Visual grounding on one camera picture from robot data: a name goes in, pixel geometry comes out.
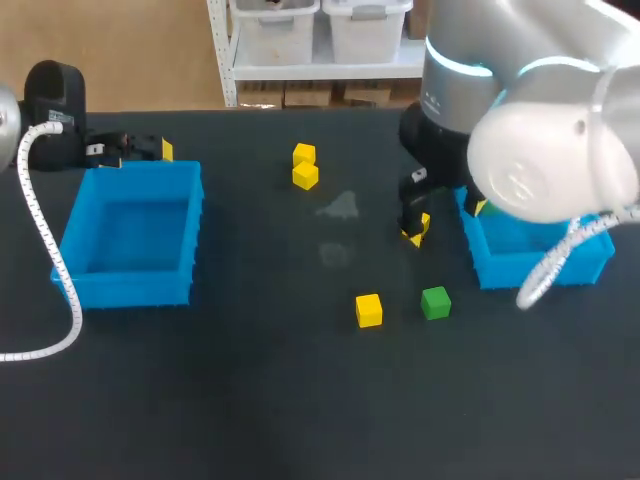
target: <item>small block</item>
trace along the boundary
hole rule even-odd
[[[356,297],[356,315],[360,328],[382,325],[382,304],[378,294]]]
[[[173,145],[162,139],[162,159],[165,162],[173,162]]]
[[[484,206],[487,204],[487,200],[482,200],[476,204],[476,217],[480,214]]]
[[[429,216],[429,214],[423,213],[421,222],[422,222],[422,233],[419,233],[418,235],[414,235],[409,239],[409,241],[413,243],[417,248],[420,248],[420,245],[422,245],[422,240],[424,240],[424,236],[427,234],[427,231],[429,230],[429,225],[431,224],[431,217]],[[408,236],[407,232],[405,232],[404,230],[402,231],[402,235],[404,235],[405,237]]]
[[[302,162],[293,169],[293,183],[300,188],[309,190],[318,183],[318,167],[307,162]]]
[[[304,143],[299,143],[298,145],[296,145],[296,148],[293,151],[293,166],[297,167],[302,162],[306,162],[310,165],[315,165],[316,147],[314,147],[313,145],[306,145]]]
[[[451,299],[444,287],[428,288],[422,292],[420,307],[428,320],[446,318],[451,312]]]

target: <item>green cube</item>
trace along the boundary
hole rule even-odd
[[[428,288],[422,292],[420,306],[427,320],[447,318],[451,312],[451,300],[444,287]]]

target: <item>wooden wall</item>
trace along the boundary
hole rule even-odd
[[[91,111],[224,108],[205,0],[1,0],[0,82],[43,59],[83,72]]]

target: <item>cardboard box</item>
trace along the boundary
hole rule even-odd
[[[242,82],[238,85],[238,107],[280,110],[284,96],[283,82]]]
[[[285,86],[285,107],[328,107],[332,84],[328,81],[290,81]]]
[[[413,0],[413,9],[409,12],[409,38],[423,40],[429,30],[429,12],[433,0]]]
[[[392,82],[388,80],[354,80],[347,82],[344,99],[353,105],[370,104],[384,107],[391,97]]]
[[[413,102],[420,99],[420,88],[422,80],[411,78],[406,80],[396,80],[391,90],[391,98],[387,103],[389,108],[406,108]]]

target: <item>robotic arm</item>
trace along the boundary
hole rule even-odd
[[[34,141],[29,153],[33,170],[119,167],[123,159],[133,158],[172,160],[170,144],[162,137],[94,132],[86,116],[84,78],[72,66],[52,60],[35,65],[20,102],[0,84],[0,172],[15,161],[18,142],[29,128],[45,122],[60,122],[65,129]]]
[[[640,22],[601,0],[434,0],[420,103],[400,126],[424,167],[401,184],[403,230],[441,186],[467,186],[472,215],[489,199],[532,222],[632,205],[635,64]]]

